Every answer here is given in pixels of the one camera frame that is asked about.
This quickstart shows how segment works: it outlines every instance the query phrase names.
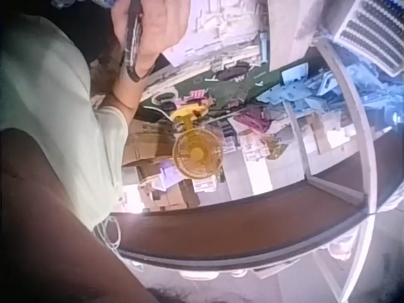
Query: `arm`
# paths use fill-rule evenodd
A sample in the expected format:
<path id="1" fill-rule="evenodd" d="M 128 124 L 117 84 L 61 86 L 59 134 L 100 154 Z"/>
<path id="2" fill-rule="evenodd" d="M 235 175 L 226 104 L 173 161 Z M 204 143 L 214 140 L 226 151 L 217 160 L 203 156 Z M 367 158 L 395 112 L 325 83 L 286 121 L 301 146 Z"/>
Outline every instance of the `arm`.
<path id="1" fill-rule="evenodd" d="M 190 0 L 141 0 L 143 7 L 143 34 L 140 40 L 136 73 L 142 77 L 152 68 L 158 55 L 177 44 L 184 36 L 189 18 Z M 118 0 L 111 10 L 114 31 L 124 47 L 130 0 Z M 112 94 L 106 96 L 101 106 L 119 109 L 129 123 L 133 119 L 146 79 L 133 82 L 125 67 L 121 69 Z"/>
<path id="2" fill-rule="evenodd" d="M 3 294 L 21 302 L 157 302 L 73 215 L 29 135 L 2 131 L 0 149 Z"/>

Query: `paper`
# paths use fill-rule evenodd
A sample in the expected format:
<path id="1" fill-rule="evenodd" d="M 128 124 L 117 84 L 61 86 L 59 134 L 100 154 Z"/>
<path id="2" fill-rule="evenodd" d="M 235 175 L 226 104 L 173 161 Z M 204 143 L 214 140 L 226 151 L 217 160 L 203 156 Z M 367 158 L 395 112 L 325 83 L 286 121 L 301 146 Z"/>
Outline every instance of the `paper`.
<path id="1" fill-rule="evenodd" d="M 284 100 L 294 102 L 311 95 L 312 92 L 306 87 L 304 82 L 300 81 L 286 86 L 275 85 L 259 95 L 257 100 L 276 105 L 282 103 Z"/>
<path id="2" fill-rule="evenodd" d="M 184 38 L 163 55 L 177 67 L 226 46 L 250 42 L 267 22 L 263 5 L 266 0 L 191 0 Z"/>
<path id="3" fill-rule="evenodd" d="M 293 82 L 306 80 L 309 76 L 309 63 L 303 63 L 295 66 L 294 68 L 282 71 L 282 79 L 285 85 L 289 85 Z"/>

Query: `hand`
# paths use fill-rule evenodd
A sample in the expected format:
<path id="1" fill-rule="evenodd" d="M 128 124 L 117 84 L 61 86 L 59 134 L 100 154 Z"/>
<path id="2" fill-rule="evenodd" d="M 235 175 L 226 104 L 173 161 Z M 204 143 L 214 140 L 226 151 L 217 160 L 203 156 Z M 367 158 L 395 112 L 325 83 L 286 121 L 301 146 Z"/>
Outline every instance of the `hand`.
<path id="1" fill-rule="evenodd" d="M 190 2 L 191 0 L 141 0 L 144 14 L 143 34 L 136 71 L 147 72 L 161 52 L 183 38 L 188 28 Z M 122 47 L 126 41 L 129 5 L 130 0 L 117 0 L 111 9 L 115 35 Z"/>

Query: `fan grille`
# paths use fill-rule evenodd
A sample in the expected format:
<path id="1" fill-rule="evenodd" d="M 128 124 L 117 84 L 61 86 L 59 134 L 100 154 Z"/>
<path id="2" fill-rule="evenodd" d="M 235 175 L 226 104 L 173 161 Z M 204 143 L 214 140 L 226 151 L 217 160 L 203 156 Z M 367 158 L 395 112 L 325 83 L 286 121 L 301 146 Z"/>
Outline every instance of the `fan grille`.
<path id="1" fill-rule="evenodd" d="M 206 179 L 216 174 L 223 161 L 220 140 L 204 129 L 190 129 L 174 144 L 174 163 L 179 171 L 191 179 Z"/>

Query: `metal frame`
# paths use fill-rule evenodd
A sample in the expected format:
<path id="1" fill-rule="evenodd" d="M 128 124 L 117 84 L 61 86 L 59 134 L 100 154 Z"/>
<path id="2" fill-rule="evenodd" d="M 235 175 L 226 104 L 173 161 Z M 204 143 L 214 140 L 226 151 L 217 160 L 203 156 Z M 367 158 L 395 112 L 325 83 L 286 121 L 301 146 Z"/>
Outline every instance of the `metal frame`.
<path id="1" fill-rule="evenodd" d="M 290 118 L 292 130 L 299 144 L 300 156 L 308 182 L 311 185 L 316 186 L 317 188 L 322 189 L 323 191 L 326 191 L 330 194 L 338 196 L 339 198 L 344 199 L 349 203 L 353 203 L 355 205 L 361 204 L 363 202 L 367 203 L 367 218 L 360 224 L 360 235 L 358 239 L 357 249 L 355 251 L 351 270 L 343 288 L 338 285 L 332 273 L 328 269 L 326 263 L 321 259 L 320 255 L 317 252 L 313 253 L 313 258 L 316 264 L 319 266 L 319 269 L 324 275 L 326 281 L 330 285 L 330 288 L 333 291 L 337 301 L 347 303 L 348 298 L 350 297 L 352 290 L 354 289 L 359 279 L 360 272 L 363 269 L 374 230 L 374 214 L 377 207 L 376 152 L 374 150 L 372 132 L 369 121 L 367 120 L 364 106 L 345 66 L 342 64 L 340 58 L 338 57 L 338 54 L 335 52 L 328 39 L 321 38 L 315 43 L 315 45 L 320 51 L 321 55 L 324 57 L 342 90 L 343 96 L 347 103 L 347 107 L 353 120 L 353 124 L 357 131 L 360 162 L 362 165 L 364 188 L 363 193 L 354 191 L 353 189 L 349 189 L 338 184 L 334 184 L 332 182 L 322 180 L 317 177 L 313 177 L 311 175 L 309 159 L 306 148 L 304 146 L 303 136 L 297 123 L 295 114 L 292 110 L 292 106 L 288 102 L 284 102 L 284 105 L 285 110 L 287 111 L 287 114 Z"/>
<path id="2" fill-rule="evenodd" d="M 173 259 L 161 256 L 150 256 L 141 252 L 130 252 L 118 249 L 119 254 L 127 259 L 153 266 L 171 268 L 177 270 L 195 271 L 228 271 L 241 268 L 260 268 L 262 266 L 273 266 L 284 262 L 301 258 L 316 251 L 319 247 L 331 242 L 337 237 L 358 226 L 358 222 L 363 222 L 365 215 L 361 212 L 335 225 L 334 227 L 321 232 L 314 237 L 305 239 L 298 243 L 278 247 L 267 252 L 252 252 L 249 256 L 234 256 L 218 259 Z"/>

